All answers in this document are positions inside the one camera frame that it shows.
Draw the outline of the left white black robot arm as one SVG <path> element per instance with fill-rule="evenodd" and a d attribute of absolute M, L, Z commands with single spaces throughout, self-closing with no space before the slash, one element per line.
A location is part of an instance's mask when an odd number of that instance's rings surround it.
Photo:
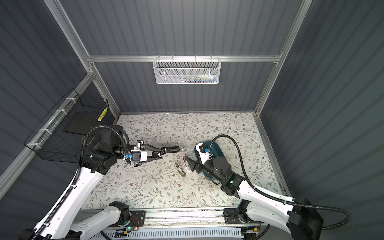
<path fill-rule="evenodd" d="M 110 225 L 137 227 L 140 222 L 132 217 L 130 207 L 119 201 L 110 203 L 100 213 L 79 224 L 75 224 L 74 219 L 93 188 L 118 159 L 139 167 L 160 160 L 164 154 L 179 151 L 179 147 L 156 148 L 142 141 L 129 145 L 129 137 L 121 126 L 94 127 L 82 142 L 79 166 L 71 183 L 50 211 L 34 228 L 23 230 L 19 239 L 88 240 Z"/>

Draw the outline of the beige mini stapler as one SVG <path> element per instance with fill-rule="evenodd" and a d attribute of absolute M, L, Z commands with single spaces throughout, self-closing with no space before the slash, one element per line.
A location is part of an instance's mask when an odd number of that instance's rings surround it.
<path fill-rule="evenodd" d="M 181 168 L 180 164 L 178 162 L 175 162 L 175 168 L 177 170 L 177 172 L 183 177 L 185 178 L 186 177 L 186 173 L 184 172 L 184 170 Z"/>

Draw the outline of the black stapler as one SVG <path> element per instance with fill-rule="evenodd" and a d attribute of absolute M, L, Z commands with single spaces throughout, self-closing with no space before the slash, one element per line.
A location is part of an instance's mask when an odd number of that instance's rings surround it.
<path fill-rule="evenodd" d="M 179 146 L 156 148 L 151 145 L 143 145 L 142 150 L 152 151 L 152 157 L 154 158 L 160 158 L 162 155 L 165 154 L 178 153 L 183 151 L 183 149 Z"/>

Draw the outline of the pink mini stapler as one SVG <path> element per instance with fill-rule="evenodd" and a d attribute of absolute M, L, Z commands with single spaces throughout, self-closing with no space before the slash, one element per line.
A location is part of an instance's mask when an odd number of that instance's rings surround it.
<path fill-rule="evenodd" d="M 194 172 L 195 171 L 195 160 L 187 157 L 187 156 L 183 156 L 183 161 L 184 161 L 184 164 L 185 164 L 185 168 L 188 172 Z"/>

